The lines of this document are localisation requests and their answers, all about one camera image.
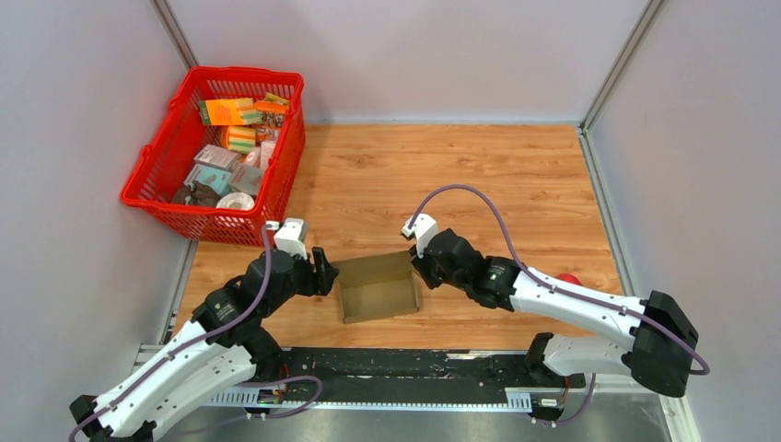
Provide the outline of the brown cardboard box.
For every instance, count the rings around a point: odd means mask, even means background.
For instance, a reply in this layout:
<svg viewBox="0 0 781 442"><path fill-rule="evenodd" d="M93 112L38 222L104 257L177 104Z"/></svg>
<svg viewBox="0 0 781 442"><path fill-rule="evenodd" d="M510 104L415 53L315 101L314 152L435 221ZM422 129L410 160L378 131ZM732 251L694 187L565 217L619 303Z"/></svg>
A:
<svg viewBox="0 0 781 442"><path fill-rule="evenodd" d="M407 251L338 261L334 266L339 271L336 285L344 324L420 311L420 288Z"/></svg>

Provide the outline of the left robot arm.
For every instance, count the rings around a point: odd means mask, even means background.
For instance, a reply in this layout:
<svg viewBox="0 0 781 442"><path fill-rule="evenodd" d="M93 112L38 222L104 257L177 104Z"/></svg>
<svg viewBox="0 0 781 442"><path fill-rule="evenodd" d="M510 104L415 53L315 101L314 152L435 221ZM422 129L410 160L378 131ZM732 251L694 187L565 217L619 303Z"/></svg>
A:
<svg viewBox="0 0 781 442"><path fill-rule="evenodd" d="M263 252L245 273L211 292L150 360L116 387L69 406L69 440L158 441L216 394L255 380L280 383L282 349L262 328L294 296L326 296L339 275L315 247L299 256Z"/></svg>

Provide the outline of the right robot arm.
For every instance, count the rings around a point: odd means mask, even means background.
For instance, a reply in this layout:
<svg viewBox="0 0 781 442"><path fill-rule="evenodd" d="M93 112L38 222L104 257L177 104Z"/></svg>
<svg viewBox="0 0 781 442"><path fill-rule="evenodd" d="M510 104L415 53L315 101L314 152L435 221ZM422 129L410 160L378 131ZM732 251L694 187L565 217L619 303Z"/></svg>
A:
<svg viewBox="0 0 781 442"><path fill-rule="evenodd" d="M687 388L699 333L677 301L652 291L646 298L609 295L565 282L498 256L483 256L453 230L406 227L411 263L430 289L450 285L485 308L542 315L592 334L535 336L525 372L546 386L559 376L627 376L660 395Z"/></svg>

